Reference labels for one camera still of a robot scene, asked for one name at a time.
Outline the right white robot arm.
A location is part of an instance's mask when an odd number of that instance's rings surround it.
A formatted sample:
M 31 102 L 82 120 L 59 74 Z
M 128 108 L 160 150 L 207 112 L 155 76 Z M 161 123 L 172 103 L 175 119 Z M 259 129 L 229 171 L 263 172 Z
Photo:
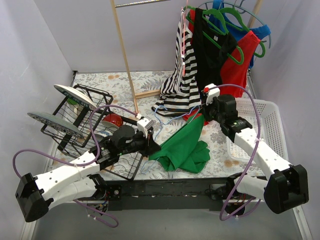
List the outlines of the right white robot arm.
M 263 200 L 276 214 L 309 201 L 307 170 L 300 164 L 292 165 L 259 140 L 251 123 L 238 115 L 232 95 L 208 96 L 203 113 L 205 120 L 218 122 L 223 134 L 253 157 L 266 177 L 262 180 L 245 173 L 233 174 L 227 178 L 225 186 L 215 191 L 217 195 L 232 199 L 249 195 Z

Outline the green tank top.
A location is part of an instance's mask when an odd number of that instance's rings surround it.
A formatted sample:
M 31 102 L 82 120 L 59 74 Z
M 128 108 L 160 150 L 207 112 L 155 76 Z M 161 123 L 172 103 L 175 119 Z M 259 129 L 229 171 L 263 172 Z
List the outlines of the green tank top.
M 159 162 L 167 172 L 180 169 L 191 174 L 200 173 L 210 160 L 208 144 L 200 140 L 204 123 L 202 114 L 188 121 L 148 159 Z

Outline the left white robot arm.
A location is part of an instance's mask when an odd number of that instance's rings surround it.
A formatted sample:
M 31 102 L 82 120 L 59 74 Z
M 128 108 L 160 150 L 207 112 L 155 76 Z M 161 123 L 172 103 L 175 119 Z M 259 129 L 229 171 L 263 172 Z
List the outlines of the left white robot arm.
M 123 125 L 112 135 L 99 141 L 83 155 L 54 170 L 33 176 L 20 177 L 15 198 L 27 223 L 42 218 L 52 208 L 81 198 L 101 200 L 112 190 L 99 171 L 117 163 L 121 156 L 140 153 L 149 157 L 161 150 L 147 132 Z

